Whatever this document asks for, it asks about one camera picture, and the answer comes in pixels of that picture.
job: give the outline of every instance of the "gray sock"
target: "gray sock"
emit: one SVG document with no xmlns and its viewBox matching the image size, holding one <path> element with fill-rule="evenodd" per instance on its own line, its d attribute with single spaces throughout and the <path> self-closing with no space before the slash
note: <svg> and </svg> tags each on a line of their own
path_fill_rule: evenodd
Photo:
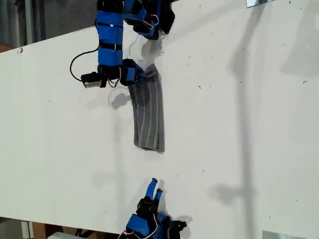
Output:
<svg viewBox="0 0 319 239">
<path fill-rule="evenodd" d="M 134 144 L 159 153 L 165 151 L 163 96 L 160 75 L 154 64 L 145 71 L 157 74 L 146 83 L 129 85 L 134 113 Z"/>
</svg>

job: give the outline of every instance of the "striped fabric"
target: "striped fabric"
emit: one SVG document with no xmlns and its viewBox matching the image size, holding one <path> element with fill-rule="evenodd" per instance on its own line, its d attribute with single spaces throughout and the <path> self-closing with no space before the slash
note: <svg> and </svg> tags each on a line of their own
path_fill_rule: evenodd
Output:
<svg viewBox="0 0 319 239">
<path fill-rule="evenodd" d="M 134 113 L 134 144 L 163 153 L 165 140 L 161 80 L 154 64 L 146 69 L 148 70 L 157 74 L 146 83 L 128 86 Z"/>
</svg>

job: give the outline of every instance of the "metal pole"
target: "metal pole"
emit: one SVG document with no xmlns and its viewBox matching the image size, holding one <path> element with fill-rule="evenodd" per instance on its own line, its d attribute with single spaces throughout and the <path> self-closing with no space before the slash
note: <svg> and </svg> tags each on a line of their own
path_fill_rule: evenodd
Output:
<svg viewBox="0 0 319 239">
<path fill-rule="evenodd" d="M 0 0 L 0 42 L 10 44 L 7 0 Z"/>
<path fill-rule="evenodd" d="M 26 26 L 26 42 L 32 44 L 34 42 L 33 30 L 33 4 L 32 0 L 25 0 L 25 26 Z"/>
</svg>

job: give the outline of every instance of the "white surface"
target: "white surface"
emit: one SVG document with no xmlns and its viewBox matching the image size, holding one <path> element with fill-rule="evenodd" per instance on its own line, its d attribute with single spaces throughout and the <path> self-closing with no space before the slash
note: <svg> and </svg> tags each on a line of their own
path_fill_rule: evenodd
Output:
<svg viewBox="0 0 319 239">
<path fill-rule="evenodd" d="M 319 3 L 173 7 L 155 60 L 163 155 L 134 146 L 130 102 L 110 106 L 125 88 L 71 78 L 71 59 L 97 45 L 95 29 L 0 55 L 0 216 L 119 233 L 156 177 L 161 209 L 191 221 L 185 239 L 261 239 L 262 230 L 317 239 Z M 136 34 L 125 30 L 128 54 Z M 131 57 L 142 60 L 143 43 Z M 74 72 L 96 65 L 87 55 Z"/>
</svg>

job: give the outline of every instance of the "black cable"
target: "black cable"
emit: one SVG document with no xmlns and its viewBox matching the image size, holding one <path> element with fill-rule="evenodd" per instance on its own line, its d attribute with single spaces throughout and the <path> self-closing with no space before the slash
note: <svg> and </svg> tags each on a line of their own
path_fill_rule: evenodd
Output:
<svg viewBox="0 0 319 239">
<path fill-rule="evenodd" d="M 100 48 L 100 44 L 99 44 L 99 46 L 98 46 L 95 50 L 83 52 L 83 53 L 81 53 L 81 54 L 79 54 L 79 55 L 77 55 L 76 57 L 73 58 L 73 60 L 71 61 L 71 64 L 70 64 L 70 73 L 71 73 L 71 75 L 74 77 L 75 80 L 81 81 L 80 79 L 76 78 L 76 77 L 73 75 L 73 73 L 72 73 L 72 64 L 73 64 L 73 62 L 74 62 L 78 57 L 80 57 L 80 56 L 83 56 L 83 55 L 85 55 L 85 54 L 89 54 L 89 53 L 96 52 L 99 48 Z"/>
</svg>

